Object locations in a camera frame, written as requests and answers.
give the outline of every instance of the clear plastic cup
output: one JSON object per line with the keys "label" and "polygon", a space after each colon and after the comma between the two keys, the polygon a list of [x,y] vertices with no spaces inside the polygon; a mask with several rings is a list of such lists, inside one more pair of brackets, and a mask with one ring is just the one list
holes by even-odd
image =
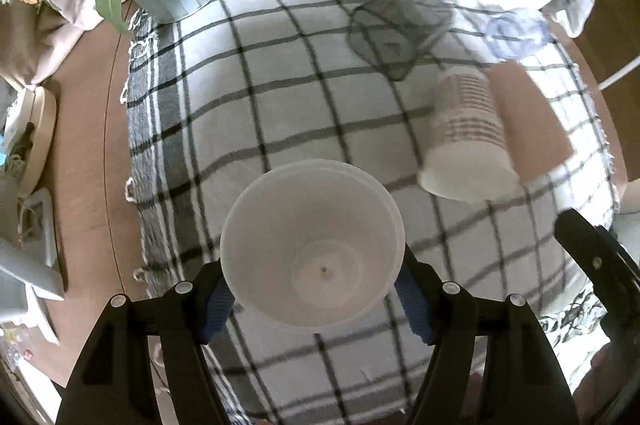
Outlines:
{"label": "clear plastic cup", "polygon": [[552,40],[544,15],[528,8],[517,8],[492,17],[484,36],[491,52],[501,60],[521,60],[537,53]]}
{"label": "clear plastic cup", "polygon": [[238,302],[289,331],[358,318],[391,290],[404,226],[391,194],[346,163],[306,160],[261,176],[226,218],[220,261]]}

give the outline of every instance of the blue glass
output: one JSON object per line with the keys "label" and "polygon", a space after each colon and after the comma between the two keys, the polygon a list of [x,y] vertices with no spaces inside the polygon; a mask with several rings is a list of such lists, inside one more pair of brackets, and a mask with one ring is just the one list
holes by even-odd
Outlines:
{"label": "blue glass", "polygon": [[552,37],[546,19],[537,10],[518,8],[489,20],[484,36],[491,52],[500,60],[521,60],[531,56]]}

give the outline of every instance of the pink fabric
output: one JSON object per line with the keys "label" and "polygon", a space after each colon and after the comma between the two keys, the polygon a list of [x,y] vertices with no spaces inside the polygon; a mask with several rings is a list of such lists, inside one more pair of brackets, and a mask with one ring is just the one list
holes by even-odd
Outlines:
{"label": "pink fabric", "polygon": [[0,6],[0,76],[16,88],[33,88],[60,66],[84,30],[42,5]]}
{"label": "pink fabric", "polygon": [[501,62],[486,72],[513,169],[525,185],[574,154],[556,113],[518,62]]}
{"label": "pink fabric", "polygon": [[95,10],[95,0],[48,0],[71,25],[84,31],[94,29],[102,17]]}

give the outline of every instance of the white cable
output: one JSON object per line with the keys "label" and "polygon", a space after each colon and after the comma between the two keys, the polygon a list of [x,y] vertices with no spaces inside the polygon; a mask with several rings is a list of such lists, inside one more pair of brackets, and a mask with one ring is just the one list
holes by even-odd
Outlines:
{"label": "white cable", "polygon": [[133,195],[133,178],[131,176],[124,183],[124,198],[127,202],[136,202],[136,198]]}
{"label": "white cable", "polygon": [[122,88],[122,91],[120,92],[120,103],[121,104],[125,104],[127,103],[127,93],[129,92],[129,79],[127,79],[124,83],[124,87]]}
{"label": "white cable", "polygon": [[137,29],[140,27],[140,24],[142,23],[142,18],[144,15],[146,15],[146,12],[142,8],[139,8],[131,16],[131,20],[129,21],[129,31],[133,31],[134,29]]}
{"label": "white cable", "polygon": [[623,78],[626,74],[630,73],[634,69],[640,66],[640,55],[636,56],[631,62],[629,62],[625,67],[620,69],[620,71],[613,73],[607,80],[604,82],[600,82],[598,84],[598,88],[600,90],[605,90],[609,85],[615,84],[619,81],[620,78]]}

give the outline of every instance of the white cloth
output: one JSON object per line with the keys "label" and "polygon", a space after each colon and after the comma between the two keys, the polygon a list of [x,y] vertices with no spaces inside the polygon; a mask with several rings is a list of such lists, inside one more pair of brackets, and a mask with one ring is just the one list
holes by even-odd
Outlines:
{"label": "white cloth", "polygon": [[84,33],[43,4],[0,6],[0,76],[11,86],[35,89],[57,71]]}
{"label": "white cloth", "polygon": [[[517,291],[537,310],[564,307],[584,277],[553,239],[557,210],[574,206],[608,226],[616,197],[597,113],[570,58],[554,41],[522,63],[575,156],[499,203],[437,198],[415,180],[429,78],[494,64],[482,27],[501,8],[443,0],[455,10],[450,31],[402,82],[390,82],[347,43],[350,13],[364,1],[213,0],[171,26],[135,19],[127,115],[150,288],[162,293],[217,256],[231,205],[265,170],[329,158],[386,186],[407,243],[443,280],[480,297]],[[241,405],[252,419],[287,425],[358,423],[403,408],[431,354],[395,291],[354,325],[318,337],[278,331],[236,308],[212,349],[232,421],[246,423]]]}
{"label": "white cloth", "polygon": [[596,0],[576,0],[565,10],[551,15],[551,19],[562,26],[562,29],[572,39],[579,37]]}
{"label": "white cloth", "polygon": [[95,0],[49,0],[49,3],[69,24],[83,31],[94,29],[102,21],[95,10]]}

